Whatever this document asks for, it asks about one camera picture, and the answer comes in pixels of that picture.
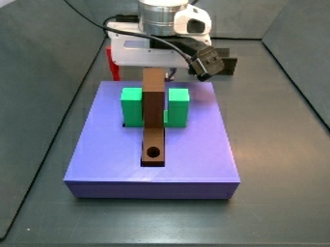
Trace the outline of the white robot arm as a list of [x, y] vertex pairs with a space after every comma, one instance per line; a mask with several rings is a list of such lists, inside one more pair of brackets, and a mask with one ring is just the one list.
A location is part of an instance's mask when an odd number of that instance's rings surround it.
[[211, 47], [210, 15], [188, 0], [138, 0], [138, 20], [106, 27], [116, 66], [187, 69]]

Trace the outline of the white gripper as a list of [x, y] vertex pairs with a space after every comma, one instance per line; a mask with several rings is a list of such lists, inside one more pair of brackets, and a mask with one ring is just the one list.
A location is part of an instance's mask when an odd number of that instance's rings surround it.
[[[112, 61], [118, 66], [187, 68], [184, 58], [163, 43], [156, 44], [146, 38], [108, 33], [111, 39]], [[206, 45], [211, 45], [210, 35], [183, 35], [163, 37], [188, 56]]]

